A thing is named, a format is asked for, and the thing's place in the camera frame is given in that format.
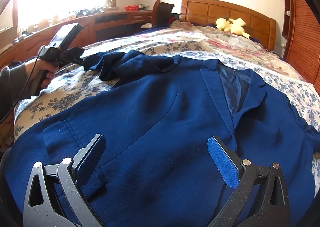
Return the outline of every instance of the stuffed animal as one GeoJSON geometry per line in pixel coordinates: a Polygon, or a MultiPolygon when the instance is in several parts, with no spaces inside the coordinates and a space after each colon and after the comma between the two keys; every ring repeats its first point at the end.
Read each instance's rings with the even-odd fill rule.
{"type": "Polygon", "coordinates": [[[223,30],[226,32],[230,32],[231,29],[231,23],[223,18],[217,19],[216,26],[218,30],[223,30]]]}
{"type": "Polygon", "coordinates": [[[245,33],[244,28],[242,28],[243,26],[245,26],[245,24],[245,21],[241,18],[238,18],[236,20],[231,18],[228,20],[219,18],[216,21],[217,29],[244,36],[249,39],[250,35],[248,33],[245,33]]]}

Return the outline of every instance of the blazer sleeve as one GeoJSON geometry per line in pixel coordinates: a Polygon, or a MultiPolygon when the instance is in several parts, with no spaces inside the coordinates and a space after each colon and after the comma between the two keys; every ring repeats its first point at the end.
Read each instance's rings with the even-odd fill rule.
{"type": "Polygon", "coordinates": [[[320,133],[315,127],[309,125],[304,118],[300,117],[297,109],[290,103],[286,95],[284,95],[284,102],[288,108],[288,115],[292,117],[298,127],[303,131],[313,151],[320,152],[320,133]]]}
{"type": "Polygon", "coordinates": [[[128,53],[99,52],[84,59],[84,70],[101,71],[99,79],[102,81],[165,73],[175,66],[171,57],[149,56],[134,50],[128,53]]]}

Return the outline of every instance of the bed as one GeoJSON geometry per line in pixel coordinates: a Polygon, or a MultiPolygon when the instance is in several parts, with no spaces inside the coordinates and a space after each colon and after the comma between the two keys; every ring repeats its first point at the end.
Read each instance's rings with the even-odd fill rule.
{"type": "MultiPolygon", "coordinates": [[[[253,10],[216,0],[182,0],[180,20],[160,31],[111,39],[85,47],[83,57],[104,51],[141,51],[147,55],[181,55],[206,60],[218,58],[236,69],[250,68],[264,81],[285,93],[301,117],[320,130],[320,97],[312,84],[289,64],[271,53],[275,40],[274,20],[253,10]],[[252,36],[262,45],[244,37],[206,26],[219,17],[242,18],[252,36]]],[[[15,110],[14,139],[41,120],[62,112],[84,98],[110,90],[117,80],[103,82],[95,71],[78,65],[63,67],[39,97],[22,101],[15,110]]],[[[1,149],[12,145],[8,141],[1,149]]],[[[320,187],[320,154],[314,154],[312,173],[315,194],[320,187]]]]}

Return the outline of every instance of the chair backrest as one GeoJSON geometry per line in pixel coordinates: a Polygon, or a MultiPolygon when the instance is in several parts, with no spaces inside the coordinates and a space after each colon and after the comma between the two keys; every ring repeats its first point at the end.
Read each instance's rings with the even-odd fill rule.
{"type": "Polygon", "coordinates": [[[157,0],[152,9],[151,25],[166,24],[171,17],[174,4],[167,4],[157,0]]]}

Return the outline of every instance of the gray sleeve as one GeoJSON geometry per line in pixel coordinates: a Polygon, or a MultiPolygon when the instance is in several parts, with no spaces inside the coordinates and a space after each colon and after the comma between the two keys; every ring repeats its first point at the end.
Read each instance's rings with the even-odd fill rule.
{"type": "MultiPolygon", "coordinates": [[[[9,112],[17,101],[28,77],[25,64],[13,69],[4,67],[0,72],[0,120],[9,112]]],[[[26,87],[20,99],[31,98],[29,88],[26,87]]]]}

